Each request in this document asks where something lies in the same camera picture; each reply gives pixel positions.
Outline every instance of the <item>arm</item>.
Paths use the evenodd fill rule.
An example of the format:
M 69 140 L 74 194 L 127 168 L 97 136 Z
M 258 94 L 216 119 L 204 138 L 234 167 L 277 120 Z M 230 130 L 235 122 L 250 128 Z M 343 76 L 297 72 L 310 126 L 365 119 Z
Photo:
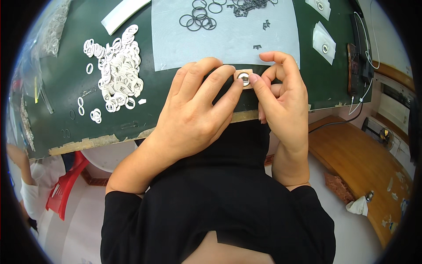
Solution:
M 259 100 L 261 123 L 267 123 L 280 140 L 272 165 L 273 178 L 290 191 L 309 185 L 308 93 L 292 56 L 264 52 L 263 61 L 274 61 L 260 77 L 249 76 Z M 274 79 L 283 84 L 273 84 Z
M 31 177 L 28 156 L 12 144 L 6 145 L 6 152 L 10 159 L 19 167 L 19 169 L 21 169 L 22 180 L 28 185 L 37 185 L 35 180 Z
M 216 68 L 202 83 L 206 74 Z M 235 72 L 208 57 L 188 63 L 174 76 L 154 131 L 114 170 L 106 193 L 142 194 L 150 181 L 181 158 L 192 156 L 216 141 L 229 125 L 242 93 L 242 80 L 233 82 L 218 102 L 212 101 Z

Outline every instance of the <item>mesh sheet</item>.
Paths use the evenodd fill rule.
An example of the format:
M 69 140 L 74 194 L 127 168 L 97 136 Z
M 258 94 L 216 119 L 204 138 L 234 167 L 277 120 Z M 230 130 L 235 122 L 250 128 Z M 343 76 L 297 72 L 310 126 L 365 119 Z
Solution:
M 279 0 L 275 6 L 268 2 L 265 8 L 249 11 L 247 17 L 235 17 L 233 9 L 226 5 L 219 14 L 207 10 L 208 16 L 217 22 L 215 29 L 201 28 L 192 32 L 179 24 L 182 15 L 192 13 L 191 0 L 153 0 L 151 27 L 155 71 L 179 68 L 204 57 L 216 57 L 225 64 L 272 65 L 258 56 L 271 50 L 291 54 L 300 68 L 298 27 L 292 0 Z M 210 7 L 212 11 L 215 8 L 215 5 Z M 263 30 L 262 23 L 267 19 L 270 27 Z M 253 49 L 254 45 L 262 48 Z

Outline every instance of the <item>red plastic chair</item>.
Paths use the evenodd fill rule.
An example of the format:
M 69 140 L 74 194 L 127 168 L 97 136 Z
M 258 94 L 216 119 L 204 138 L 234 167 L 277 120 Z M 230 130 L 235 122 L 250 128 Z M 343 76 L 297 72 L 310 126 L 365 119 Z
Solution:
M 72 168 L 59 178 L 59 182 L 56 183 L 54 189 L 50 193 L 46 204 L 46 210 L 53 210 L 63 221 L 65 220 L 66 204 L 68 203 L 70 191 L 79 174 L 88 163 L 89 161 L 80 151 L 75 151 L 75 162 L 73 163 Z

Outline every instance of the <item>yellow strip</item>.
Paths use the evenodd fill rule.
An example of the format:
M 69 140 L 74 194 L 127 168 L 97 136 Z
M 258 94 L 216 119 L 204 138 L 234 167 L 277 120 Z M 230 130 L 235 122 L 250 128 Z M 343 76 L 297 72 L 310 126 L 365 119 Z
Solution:
M 34 87 L 35 87 L 35 103 L 38 103 L 37 76 L 35 76 L 35 78 L 34 78 Z

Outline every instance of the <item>black rubber ring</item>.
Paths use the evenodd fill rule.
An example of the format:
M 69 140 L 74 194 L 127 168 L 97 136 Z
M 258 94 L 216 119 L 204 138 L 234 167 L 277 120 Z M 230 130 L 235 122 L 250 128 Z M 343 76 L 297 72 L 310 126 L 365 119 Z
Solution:
M 204 17 L 204 18 L 202 18 L 202 19 L 199 19 L 199 18 L 197 18 L 197 16 L 195 17 L 195 24 L 196 25 L 198 25 L 198 26 L 200 26 L 200 27 L 202 27 L 202 22 L 205 20 L 205 19 L 207 19 L 208 18 L 208 16 L 206 16 L 206 17 Z
M 192 7 L 193 8 L 195 8 L 195 6 L 193 5 L 193 3 L 195 3 L 196 1 L 201 1 L 202 4 L 205 2 L 205 6 L 203 6 L 203 8 L 207 7 L 207 2 L 205 0 L 193 0 L 193 2 L 192 2 Z
M 206 30 L 213 30 L 216 26 L 217 26 L 217 21 L 215 20 L 215 19 L 213 19 L 212 17 L 209 17 L 208 19 L 212 19 L 212 20 L 214 20 L 214 22 L 215 22 L 215 24 L 214 25 L 212 25 L 212 26 L 210 26 L 209 28 L 206 28 L 205 26 L 203 26 L 203 28 L 205 28 Z
M 69 111 L 69 115 L 70 115 L 70 119 L 71 119 L 71 120 L 75 120 L 75 118 L 76 118 L 75 111 L 70 110 L 70 111 Z
M 212 2 L 213 3 L 216 3 L 216 4 L 219 4 L 219 5 L 225 5 L 226 3 L 227 3 L 227 0 L 226 0 L 226 2 L 224 2 L 223 4 L 220 4 L 219 2 L 215 2 L 214 0 L 212 0 Z
M 219 5 L 219 6 L 221 7 L 220 12 L 213 12 L 213 11 L 211 11 L 211 10 L 210 10 L 210 6 L 211 6 L 212 4 Z M 208 11 L 210 11 L 210 12 L 211 12 L 211 13 L 213 13 L 213 14 L 218 14 L 218 13 L 221 13 L 221 12 L 223 11 L 223 5 L 221 5 L 221 4 L 219 4 L 219 3 L 216 3 L 216 2 L 212 2 L 211 4 L 209 4 L 209 5 L 208 5 Z
M 184 17 L 184 16 L 190 16 L 190 17 L 191 17 L 191 19 L 193 19 L 193 16 L 192 16 L 192 15 L 189 15 L 189 14 L 186 14 L 186 15 L 183 15 L 183 16 L 181 16 L 181 17 L 179 18 L 179 24 L 180 24 L 182 27 L 188 27 L 187 23 L 188 23 L 188 21 L 189 21 L 190 19 L 189 19 L 188 21 L 186 21 L 186 26 L 182 25 L 182 23 L 181 23 L 182 17 Z
M 199 26 L 199 28 L 198 29 L 195 29 L 195 30 L 192 30 L 192 29 L 190 29 L 189 27 L 190 26 L 192 26 L 193 25 L 193 23 L 191 24 L 191 25 L 189 25 L 189 26 L 187 26 L 187 29 L 189 29 L 190 31 L 198 31 L 198 30 L 200 30 L 201 29 L 201 26 Z
M 195 11 L 197 11 L 197 10 L 204 10 L 205 11 L 205 14 L 199 14 L 199 15 L 197 15 L 197 16 L 195 16 L 194 15 L 194 13 L 195 13 Z M 207 10 L 205 9 L 205 8 L 203 8 L 203 7 L 195 7 L 193 10 L 192 10 L 192 17 L 194 17 L 194 18 L 196 18 L 196 19 L 204 19 L 204 18 L 206 18 L 208 16 L 208 12 L 207 12 Z

